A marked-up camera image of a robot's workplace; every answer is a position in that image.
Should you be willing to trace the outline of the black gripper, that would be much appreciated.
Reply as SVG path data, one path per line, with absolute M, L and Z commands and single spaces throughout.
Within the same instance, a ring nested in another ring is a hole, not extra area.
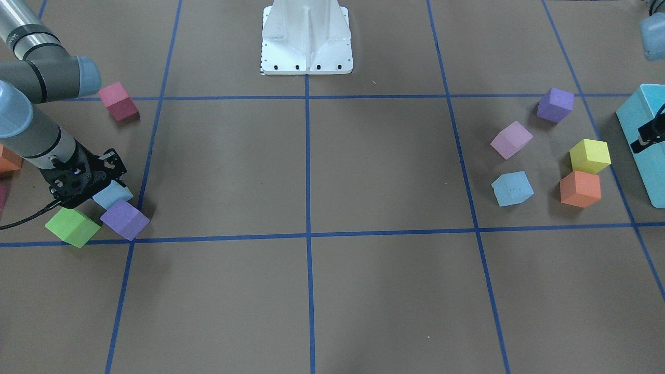
M 127 172 L 115 149 L 107 149 L 101 156 L 88 149 L 75 149 L 68 161 L 55 158 L 52 165 L 54 168 L 40 169 L 40 173 L 57 206 L 68 209 L 88 201 L 112 181 L 123 185 L 120 180 Z

